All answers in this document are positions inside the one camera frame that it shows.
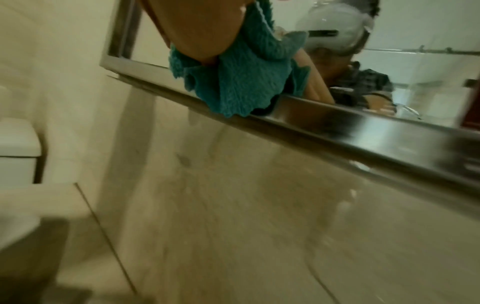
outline teal cloth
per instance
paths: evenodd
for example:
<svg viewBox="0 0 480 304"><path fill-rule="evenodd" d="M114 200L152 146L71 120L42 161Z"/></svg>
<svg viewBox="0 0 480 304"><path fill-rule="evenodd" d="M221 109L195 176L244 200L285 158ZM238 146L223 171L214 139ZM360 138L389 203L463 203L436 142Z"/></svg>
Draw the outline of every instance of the teal cloth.
<svg viewBox="0 0 480 304"><path fill-rule="evenodd" d="M170 69L175 78L184 78L188 91L194 90L213 112L226 117L248 116L281 93L301 96L310 68L299 68L292 57L308 34L292 32L278 40L273 30L270 1L257 0L247 7L239 35L217 65L202 66L172 46Z"/></svg>

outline tile grout line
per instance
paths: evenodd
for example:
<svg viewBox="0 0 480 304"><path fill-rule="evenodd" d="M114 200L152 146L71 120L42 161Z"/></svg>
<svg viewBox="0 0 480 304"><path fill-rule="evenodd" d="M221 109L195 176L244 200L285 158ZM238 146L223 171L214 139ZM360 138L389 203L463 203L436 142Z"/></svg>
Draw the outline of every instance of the tile grout line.
<svg viewBox="0 0 480 304"><path fill-rule="evenodd" d="M110 250L112 251L113 253L113 256L115 257L116 261L118 262L119 266L120 266L120 269L123 273L123 275L125 276L125 279L127 280L128 282L128 285L130 286L130 289L132 290L132 292L135 294L135 295L138 295L139 292L137 290L137 288L135 287L132 279L130 278L129 274L127 273L127 270L125 269L122 261L120 260L120 257L119 255L117 254L117 251L115 250L115 247L114 245L112 244L112 242L110 241L110 238L109 236L107 235L107 232L104 230L104 228L102 227L102 224L100 223L100 219L97 217L97 215L95 214L92 206L90 206L90 203L89 201L87 200L87 197L85 196L84 192L82 191L82 189L80 188L79 184L78 183L74 183L76 189L78 190L78 192L80 193L80 195L82 196L83 200L85 201L85 204L87 205L88 209L90 210L90 213L93 217L93 219L95 220L95 222L97 223L98 227L100 228L100 231L107 243L107 245L109 246Z"/></svg>

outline toilet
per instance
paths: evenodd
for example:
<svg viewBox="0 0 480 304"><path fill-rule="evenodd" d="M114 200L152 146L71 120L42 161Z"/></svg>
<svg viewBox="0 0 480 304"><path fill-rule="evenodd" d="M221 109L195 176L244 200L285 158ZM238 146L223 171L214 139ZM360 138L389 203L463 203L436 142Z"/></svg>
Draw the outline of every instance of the toilet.
<svg viewBox="0 0 480 304"><path fill-rule="evenodd" d="M0 118L0 190L34 182L40 141L31 123Z"/></svg>

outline plaid shirt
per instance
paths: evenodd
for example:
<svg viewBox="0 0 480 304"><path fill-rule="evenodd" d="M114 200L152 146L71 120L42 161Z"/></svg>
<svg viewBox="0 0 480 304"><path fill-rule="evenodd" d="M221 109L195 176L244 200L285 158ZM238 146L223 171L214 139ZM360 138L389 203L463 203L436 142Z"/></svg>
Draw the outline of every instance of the plaid shirt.
<svg viewBox="0 0 480 304"><path fill-rule="evenodd" d="M350 72L338 79L337 82L331 86L331 88L334 87L348 89L360 96L382 96L393 103L392 92L394 91L394 86L389 77L370 69L361 71L359 62L353 62ZM366 100L363 99L357 103L356 107L368 109L369 105Z"/></svg>

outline metal rod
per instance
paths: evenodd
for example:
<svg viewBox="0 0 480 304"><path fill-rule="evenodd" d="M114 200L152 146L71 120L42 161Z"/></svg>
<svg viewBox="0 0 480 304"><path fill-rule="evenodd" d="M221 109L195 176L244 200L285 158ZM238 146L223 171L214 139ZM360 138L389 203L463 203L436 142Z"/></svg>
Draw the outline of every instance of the metal rod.
<svg viewBox="0 0 480 304"><path fill-rule="evenodd" d="M480 56L480 51L457 51L452 48L443 50L426 50L425 46L418 49L365 49L366 51L391 52L391 53L407 53L407 54L445 54L445 55L466 55Z"/></svg>

